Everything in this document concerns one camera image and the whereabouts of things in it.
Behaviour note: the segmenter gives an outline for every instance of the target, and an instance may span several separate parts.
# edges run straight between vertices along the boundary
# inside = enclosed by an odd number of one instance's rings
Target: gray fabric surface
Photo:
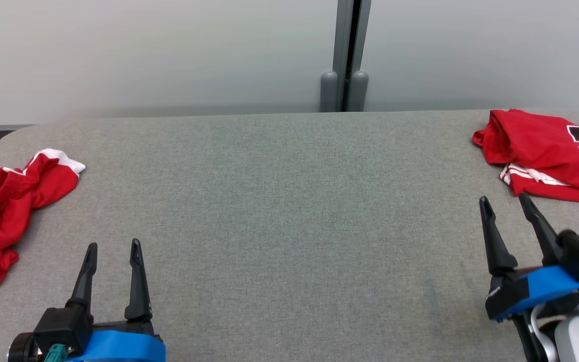
[[[579,114],[548,112],[579,123]],[[71,293],[99,243],[92,312],[121,319],[143,245],[168,360],[523,360],[489,290],[478,197],[521,266],[541,252],[471,135],[488,111],[121,119],[36,126],[0,167],[53,147],[85,163],[35,213],[0,287],[0,360]],[[556,229],[579,204],[535,198]]]

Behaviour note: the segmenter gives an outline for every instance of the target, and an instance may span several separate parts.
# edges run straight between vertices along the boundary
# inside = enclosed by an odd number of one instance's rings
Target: folded red shirt
[[[31,211],[71,192],[83,170],[82,163],[50,148],[36,153],[24,169],[0,168],[0,284],[19,260],[10,246],[21,239]]]
[[[488,163],[505,164],[500,178],[514,195],[579,202],[579,125],[521,110],[492,110],[473,142]]]

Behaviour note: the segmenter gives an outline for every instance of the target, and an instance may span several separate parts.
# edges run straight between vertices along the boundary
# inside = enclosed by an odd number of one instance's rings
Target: red fabric
[[[579,202],[579,125],[561,117],[492,110],[485,130],[476,131],[473,142],[483,148],[488,163],[537,170],[565,184],[538,181],[524,172],[510,174],[514,195]]]
[[[21,239],[31,211],[71,192],[83,168],[82,163],[54,149],[35,154],[23,170],[0,168],[0,284],[19,260],[10,246]]]

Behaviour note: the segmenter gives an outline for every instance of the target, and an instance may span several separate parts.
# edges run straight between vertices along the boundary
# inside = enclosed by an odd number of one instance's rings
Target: teal connector
[[[68,352],[63,344],[53,344],[46,354],[44,362],[66,362]]]

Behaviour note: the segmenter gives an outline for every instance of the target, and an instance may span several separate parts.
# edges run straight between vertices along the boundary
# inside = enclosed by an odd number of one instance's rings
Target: robotic arm
[[[486,309],[496,322],[510,319],[529,362],[579,362],[579,235],[556,234],[527,194],[519,197],[544,255],[543,266],[516,268],[497,230],[489,200],[479,208],[489,273]]]
[[[131,299],[125,321],[94,323],[90,314],[97,244],[89,245],[64,308],[49,308],[32,333],[19,334],[10,345],[9,362],[117,361],[165,362],[166,349],[151,324],[151,299],[140,241],[131,241]]]

